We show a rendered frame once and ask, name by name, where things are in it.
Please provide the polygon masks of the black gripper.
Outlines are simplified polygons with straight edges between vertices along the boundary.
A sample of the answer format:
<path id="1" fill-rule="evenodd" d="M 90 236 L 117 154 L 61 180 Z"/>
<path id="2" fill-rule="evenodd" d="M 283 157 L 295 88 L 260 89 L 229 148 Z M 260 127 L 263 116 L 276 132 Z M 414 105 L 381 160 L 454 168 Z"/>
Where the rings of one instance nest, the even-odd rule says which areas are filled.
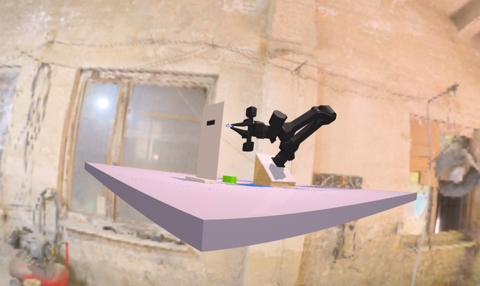
<path id="1" fill-rule="evenodd" d="M 256 135 L 252 135 L 255 132 L 254 116 L 256 116 L 256 114 L 257 114 L 257 108 L 254 106 L 251 106 L 247 108 L 247 112 L 246 112 L 246 116 L 248 117 L 248 119 L 245 119 L 241 123 L 232 124 L 234 126 L 241 126 L 241 127 L 248 126 L 248 130 L 230 127 L 235 132 L 240 134 L 242 138 L 247 139 L 247 141 L 242 145 L 242 151 L 250 152 L 254 150 L 254 142 L 251 141 L 251 136 L 256 137 Z M 263 131 L 264 131 L 264 135 L 265 135 L 264 138 L 265 138 L 268 132 L 267 125 L 264 126 Z"/>

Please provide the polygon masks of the green block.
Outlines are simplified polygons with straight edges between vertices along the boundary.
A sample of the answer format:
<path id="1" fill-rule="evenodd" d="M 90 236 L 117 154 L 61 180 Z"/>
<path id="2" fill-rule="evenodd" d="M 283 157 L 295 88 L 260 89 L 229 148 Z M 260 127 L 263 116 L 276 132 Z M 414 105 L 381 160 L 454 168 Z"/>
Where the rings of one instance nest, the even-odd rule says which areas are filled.
<path id="1" fill-rule="evenodd" d="M 232 176 L 222 176 L 222 181 L 225 183 L 234 183 L 236 184 L 237 177 L 232 177 Z"/>

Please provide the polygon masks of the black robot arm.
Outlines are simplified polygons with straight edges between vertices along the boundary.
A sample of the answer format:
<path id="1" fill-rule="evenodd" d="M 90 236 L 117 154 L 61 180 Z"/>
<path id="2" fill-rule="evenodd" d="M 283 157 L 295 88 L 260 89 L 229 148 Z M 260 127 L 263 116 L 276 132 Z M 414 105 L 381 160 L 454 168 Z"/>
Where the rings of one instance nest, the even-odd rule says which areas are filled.
<path id="1" fill-rule="evenodd" d="M 323 125 L 328 125 L 336 120 L 337 114 L 329 105 L 313 106 L 308 112 L 305 112 L 294 121 L 285 122 L 287 115 L 273 111 L 269 120 L 270 126 L 267 125 L 268 132 L 265 138 L 270 139 L 271 143 L 280 139 L 280 152 L 276 157 L 271 157 L 277 167 L 285 167 L 286 161 L 292 161 L 295 158 L 294 152 L 299 148 L 302 141 L 313 134 L 318 128 Z M 264 139 L 264 122 L 254 121 L 256 138 Z M 302 128 L 304 127 L 304 128 Z M 302 129 L 301 129 L 302 128 Z M 299 129 L 301 129 L 297 134 Z"/>

